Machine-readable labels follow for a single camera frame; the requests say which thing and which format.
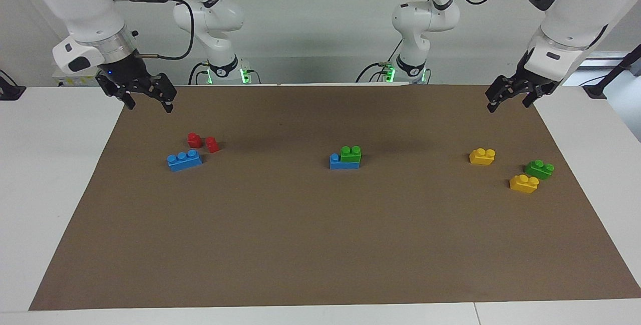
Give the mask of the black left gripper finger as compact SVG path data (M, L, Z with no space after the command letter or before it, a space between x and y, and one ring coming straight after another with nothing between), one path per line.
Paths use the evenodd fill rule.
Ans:
M529 108L533 102L545 95L551 95L556 88L558 88L557 81L534 81L525 80L524 86L526 87L526 97L524 97L522 104L525 108Z
M494 113L504 101L515 97L514 77L498 76L485 92L487 110Z

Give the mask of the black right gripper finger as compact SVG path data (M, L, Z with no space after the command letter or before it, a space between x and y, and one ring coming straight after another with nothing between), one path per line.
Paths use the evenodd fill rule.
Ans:
M128 110L135 108L135 100L131 97L126 86L117 85L108 79L108 77L103 73L96 74L95 79L106 96L117 98Z
M177 90L169 77L165 73L159 73L156 76L150 76L149 83L149 96L159 101L166 113L172 113Z

